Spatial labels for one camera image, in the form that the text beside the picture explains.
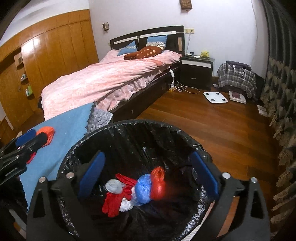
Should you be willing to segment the red plastic bag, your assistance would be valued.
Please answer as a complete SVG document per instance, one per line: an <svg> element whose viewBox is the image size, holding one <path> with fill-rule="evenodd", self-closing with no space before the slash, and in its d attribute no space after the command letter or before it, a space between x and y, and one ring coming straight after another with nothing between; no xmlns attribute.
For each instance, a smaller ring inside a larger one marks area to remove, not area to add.
<svg viewBox="0 0 296 241"><path fill-rule="evenodd" d="M166 194L165 170L163 167L156 167L151 172L151 193L152 200L161 200Z"/></svg>

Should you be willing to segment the black lined trash bin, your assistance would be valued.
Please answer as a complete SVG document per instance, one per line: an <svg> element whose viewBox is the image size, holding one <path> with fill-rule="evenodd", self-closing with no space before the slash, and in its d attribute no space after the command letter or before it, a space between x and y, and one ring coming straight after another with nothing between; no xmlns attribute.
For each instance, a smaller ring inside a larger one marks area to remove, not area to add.
<svg viewBox="0 0 296 241"><path fill-rule="evenodd" d="M91 195L82 199L104 240L182 240L201 224L210 204L189 155L201 144L181 129L152 120L121 121L79 140L63 159L57 177L77 171L102 151L106 161ZM167 198L108 217L102 212L104 184L116 174L138 179L161 166L171 187Z"/></svg>

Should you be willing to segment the black bed frame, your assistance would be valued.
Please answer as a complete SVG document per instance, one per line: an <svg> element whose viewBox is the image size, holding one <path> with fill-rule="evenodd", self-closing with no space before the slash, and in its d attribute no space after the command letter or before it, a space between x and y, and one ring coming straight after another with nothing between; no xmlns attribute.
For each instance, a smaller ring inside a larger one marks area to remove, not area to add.
<svg viewBox="0 0 296 241"><path fill-rule="evenodd" d="M179 76L179 57L185 55L185 27L182 25L158 27L141 30L110 40L110 48L119 50L127 44L135 42L138 50L146 46L150 37L167 36L165 51L158 56L140 60L123 61L125 66L135 67L136 80L148 80L146 87L132 94L129 100L121 101L113 113L112 121L123 121L137 118L170 88L173 77Z"/></svg>

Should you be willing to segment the red cloth glove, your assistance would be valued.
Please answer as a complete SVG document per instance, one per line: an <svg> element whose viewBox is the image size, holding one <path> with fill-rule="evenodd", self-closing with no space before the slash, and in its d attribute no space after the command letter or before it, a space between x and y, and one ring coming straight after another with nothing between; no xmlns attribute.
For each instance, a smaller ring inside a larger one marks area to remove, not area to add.
<svg viewBox="0 0 296 241"><path fill-rule="evenodd" d="M135 188L137 183L137 180L123 176L122 174L116 174L115 176L117 180L124 183L126 186L123 188L123 192L121 194L112 194L107 192L102 212L107 214L108 217L116 217L119 215L119 208L124 197L127 200L132 200L133 188Z"/></svg>

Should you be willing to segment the orange foam net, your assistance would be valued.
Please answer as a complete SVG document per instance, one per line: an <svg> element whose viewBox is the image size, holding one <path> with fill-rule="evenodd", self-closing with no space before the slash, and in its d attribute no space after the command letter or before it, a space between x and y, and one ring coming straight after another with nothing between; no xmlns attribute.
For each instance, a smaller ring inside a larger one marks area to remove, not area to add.
<svg viewBox="0 0 296 241"><path fill-rule="evenodd" d="M55 129L52 126L44 126L44 127L40 128L39 130L36 131L35 136L37 136L40 133L45 133L46 136L47 136L47 142L43 146L41 146L41 148L51 144L51 142L53 140L53 137L54 137L54 134L55 134ZM29 164L33 160L33 158L36 156L36 153L37 152L33 152L30 155L30 158L29 158L29 160L26 161L26 164Z"/></svg>

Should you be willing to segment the right wall lamp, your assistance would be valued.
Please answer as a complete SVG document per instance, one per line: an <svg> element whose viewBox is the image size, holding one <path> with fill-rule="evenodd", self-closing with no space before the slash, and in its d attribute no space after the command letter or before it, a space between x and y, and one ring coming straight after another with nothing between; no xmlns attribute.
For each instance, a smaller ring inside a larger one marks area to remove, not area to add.
<svg viewBox="0 0 296 241"><path fill-rule="evenodd" d="M191 0L180 0L180 6L182 10L191 10L193 8Z"/></svg>

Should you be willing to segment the white mask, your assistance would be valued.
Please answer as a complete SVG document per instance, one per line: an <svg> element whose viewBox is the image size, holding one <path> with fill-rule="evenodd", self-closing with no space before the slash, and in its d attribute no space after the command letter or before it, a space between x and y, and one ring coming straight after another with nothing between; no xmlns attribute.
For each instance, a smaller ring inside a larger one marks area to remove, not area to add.
<svg viewBox="0 0 296 241"><path fill-rule="evenodd" d="M133 208L133 203L131 200L127 200L125 197L121 201L121 205L119 208L120 212L127 212Z"/></svg>

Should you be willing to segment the grey tissue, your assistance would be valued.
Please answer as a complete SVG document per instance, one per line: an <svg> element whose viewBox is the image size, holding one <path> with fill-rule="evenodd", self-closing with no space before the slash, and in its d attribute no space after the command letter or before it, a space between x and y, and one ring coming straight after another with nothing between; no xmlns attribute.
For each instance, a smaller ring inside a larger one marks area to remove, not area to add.
<svg viewBox="0 0 296 241"><path fill-rule="evenodd" d="M112 194L121 194L126 185L117 179L111 179L105 184L105 188Z"/></svg>

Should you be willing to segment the brown dotted pillow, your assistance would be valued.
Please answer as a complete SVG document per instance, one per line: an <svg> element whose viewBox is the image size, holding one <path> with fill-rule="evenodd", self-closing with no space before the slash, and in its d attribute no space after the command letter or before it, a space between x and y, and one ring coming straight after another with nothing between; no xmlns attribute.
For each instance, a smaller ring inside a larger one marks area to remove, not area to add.
<svg viewBox="0 0 296 241"><path fill-rule="evenodd" d="M162 46L145 46L141 50L126 54L124 60L137 60L157 56L164 51Z"/></svg>

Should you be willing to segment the yellow plush toy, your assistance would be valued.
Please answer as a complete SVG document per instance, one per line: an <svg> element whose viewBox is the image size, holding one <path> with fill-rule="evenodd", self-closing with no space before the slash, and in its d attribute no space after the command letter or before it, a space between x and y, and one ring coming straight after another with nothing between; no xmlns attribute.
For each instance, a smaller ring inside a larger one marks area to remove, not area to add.
<svg viewBox="0 0 296 241"><path fill-rule="evenodd" d="M205 59L209 59L210 58L209 52L208 51L202 51L201 54L200 54L200 57L205 58Z"/></svg>

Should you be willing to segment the plaid cloth covered chair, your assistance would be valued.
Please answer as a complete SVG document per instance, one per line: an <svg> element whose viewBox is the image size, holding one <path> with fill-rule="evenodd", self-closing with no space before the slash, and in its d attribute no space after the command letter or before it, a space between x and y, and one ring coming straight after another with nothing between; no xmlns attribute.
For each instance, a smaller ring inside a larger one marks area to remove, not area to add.
<svg viewBox="0 0 296 241"><path fill-rule="evenodd" d="M248 98L256 96L256 78L250 66L234 61L226 61L217 70L218 85L234 87L246 93Z"/></svg>

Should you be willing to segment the blue plastic bag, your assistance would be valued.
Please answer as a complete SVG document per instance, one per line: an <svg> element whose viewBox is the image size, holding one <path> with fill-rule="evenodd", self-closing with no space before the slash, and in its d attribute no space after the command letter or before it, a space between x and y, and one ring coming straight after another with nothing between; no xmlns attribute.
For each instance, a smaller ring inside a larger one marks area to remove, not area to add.
<svg viewBox="0 0 296 241"><path fill-rule="evenodd" d="M135 185L135 194L138 205L147 204L151 201L152 180L150 174L140 176Z"/></svg>

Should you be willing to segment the black white nightstand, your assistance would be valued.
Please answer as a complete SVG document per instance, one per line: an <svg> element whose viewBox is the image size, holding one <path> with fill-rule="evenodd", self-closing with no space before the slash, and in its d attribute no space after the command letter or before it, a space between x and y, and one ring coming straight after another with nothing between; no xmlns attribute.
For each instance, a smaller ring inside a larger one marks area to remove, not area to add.
<svg viewBox="0 0 296 241"><path fill-rule="evenodd" d="M180 58L180 82L188 87L210 90L214 59L184 56Z"/></svg>

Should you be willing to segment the pink bed duvet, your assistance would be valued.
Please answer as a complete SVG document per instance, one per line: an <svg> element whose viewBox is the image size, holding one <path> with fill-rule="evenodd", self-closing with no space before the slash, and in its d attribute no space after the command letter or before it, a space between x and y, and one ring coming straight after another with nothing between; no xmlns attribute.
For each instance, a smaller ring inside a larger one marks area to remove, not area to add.
<svg viewBox="0 0 296 241"><path fill-rule="evenodd" d="M61 76L47 85L41 93L44 119L93 102L98 109L112 110L121 101L129 100L149 81L136 80L135 67L126 67L123 61L117 50L111 50L99 63Z"/></svg>

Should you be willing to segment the dark patterned curtain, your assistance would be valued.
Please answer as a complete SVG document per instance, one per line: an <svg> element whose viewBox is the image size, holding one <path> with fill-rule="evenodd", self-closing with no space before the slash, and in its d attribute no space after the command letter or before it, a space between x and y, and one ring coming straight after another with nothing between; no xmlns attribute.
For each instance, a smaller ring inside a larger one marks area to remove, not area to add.
<svg viewBox="0 0 296 241"><path fill-rule="evenodd" d="M272 209L273 225L283 224L295 211L295 1L263 1L268 28L268 65L261 95L274 139L281 146L279 175Z"/></svg>

